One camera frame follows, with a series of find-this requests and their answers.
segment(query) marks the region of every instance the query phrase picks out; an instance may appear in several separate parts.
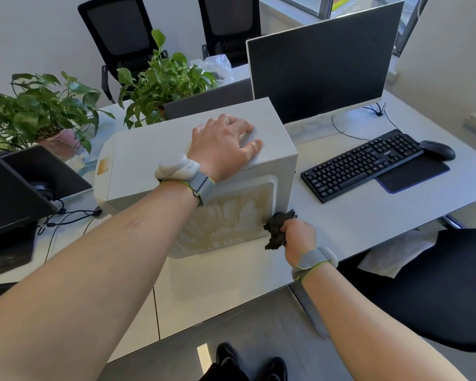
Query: hand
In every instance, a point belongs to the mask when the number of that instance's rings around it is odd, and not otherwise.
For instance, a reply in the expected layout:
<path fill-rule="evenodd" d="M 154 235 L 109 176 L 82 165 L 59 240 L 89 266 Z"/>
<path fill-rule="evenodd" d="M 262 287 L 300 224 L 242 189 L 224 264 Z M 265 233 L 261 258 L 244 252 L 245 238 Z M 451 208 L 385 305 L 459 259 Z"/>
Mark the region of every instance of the hand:
<path fill-rule="evenodd" d="M 206 125 L 192 130 L 192 146 L 187 154 L 201 166 L 214 182 L 228 179 L 236 174 L 262 148 L 261 140 L 253 140 L 240 148 L 240 136 L 254 130 L 248 121 L 222 114 L 217 120 L 210 119 Z"/>
<path fill-rule="evenodd" d="M 301 219 L 286 220 L 280 231 L 286 233 L 286 261 L 292 267 L 298 264 L 303 254 L 316 248 L 316 231 Z"/>

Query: black pants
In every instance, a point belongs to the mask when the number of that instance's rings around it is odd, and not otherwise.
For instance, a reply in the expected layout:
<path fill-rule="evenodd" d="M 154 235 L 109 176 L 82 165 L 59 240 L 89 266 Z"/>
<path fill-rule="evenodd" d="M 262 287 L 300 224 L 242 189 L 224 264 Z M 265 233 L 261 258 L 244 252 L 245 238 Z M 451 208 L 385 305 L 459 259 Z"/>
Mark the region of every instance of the black pants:
<path fill-rule="evenodd" d="M 238 366 L 213 363 L 199 381 L 249 381 Z"/>

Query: pothos plant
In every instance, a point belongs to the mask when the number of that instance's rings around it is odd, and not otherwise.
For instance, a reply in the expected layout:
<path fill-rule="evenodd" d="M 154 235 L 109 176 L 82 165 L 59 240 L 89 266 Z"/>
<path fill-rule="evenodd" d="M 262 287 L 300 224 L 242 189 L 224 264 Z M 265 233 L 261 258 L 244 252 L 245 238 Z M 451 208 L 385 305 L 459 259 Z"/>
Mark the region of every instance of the pothos plant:
<path fill-rule="evenodd" d="M 173 53 L 170 58 L 162 57 L 166 37 L 160 30 L 154 29 L 152 37 L 159 49 L 153 51 L 147 70 L 139 72 L 137 77 L 133 77 L 126 68 L 118 70 L 118 81 L 123 85 L 118 103 L 124 108 L 123 101 L 131 100 L 124 120 L 129 129 L 166 120 L 164 104 L 204 92 L 216 85 L 213 74 L 204 72 L 195 64 L 187 65 L 183 53 Z"/>
<path fill-rule="evenodd" d="M 0 148 L 23 149 L 40 140 L 48 140 L 64 129 L 74 129 L 74 137 L 88 152 L 92 145 L 87 131 L 97 133 L 98 112 L 95 108 L 100 92 L 81 84 L 73 76 L 61 73 L 62 84 L 51 74 L 14 74 L 11 86 L 14 96 L 0 93 Z M 53 91 L 52 87 L 65 87 Z"/>

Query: office chair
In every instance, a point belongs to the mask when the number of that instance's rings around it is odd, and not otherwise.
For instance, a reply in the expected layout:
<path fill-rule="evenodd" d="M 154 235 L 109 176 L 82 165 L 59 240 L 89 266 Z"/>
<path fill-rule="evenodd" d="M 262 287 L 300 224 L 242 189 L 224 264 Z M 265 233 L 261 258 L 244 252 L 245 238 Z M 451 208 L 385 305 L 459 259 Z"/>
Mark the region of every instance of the office chair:
<path fill-rule="evenodd" d="M 118 68 L 132 76 L 146 70 L 153 50 L 152 24 L 143 0 L 90 0 L 77 7 L 104 59 L 102 91 L 114 103 L 108 86 L 108 71 L 118 80 Z"/>
<path fill-rule="evenodd" d="M 232 67 L 247 64 L 245 41 L 261 35 L 259 0 L 198 0 L 203 19 L 203 59 L 225 54 Z"/>
<path fill-rule="evenodd" d="M 442 220 L 451 228 L 440 231 L 435 246 L 394 279 L 357 269 L 365 253 L 341 262 L 338 270 L 376 306 L 420 336 L 476 352 L 476 229 L 456 229 L 449 216 Z"/>

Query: person's right arm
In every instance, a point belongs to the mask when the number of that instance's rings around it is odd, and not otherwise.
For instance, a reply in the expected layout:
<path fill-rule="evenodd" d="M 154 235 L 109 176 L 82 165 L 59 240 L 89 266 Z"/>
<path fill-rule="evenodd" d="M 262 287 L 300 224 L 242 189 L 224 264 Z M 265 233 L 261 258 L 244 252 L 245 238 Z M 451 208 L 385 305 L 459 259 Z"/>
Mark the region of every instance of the person's right arm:
<path fill-rule="evenodd" d="M 303 253 L 316 248 L 311 225 L 290 219 L 281 230 L 286 232 L 286 259 L 292 266 Z M 312 269 L 302 284 L 356 381 L 466 380 L 421 337 L 365 298 L 329 262 Z"/>

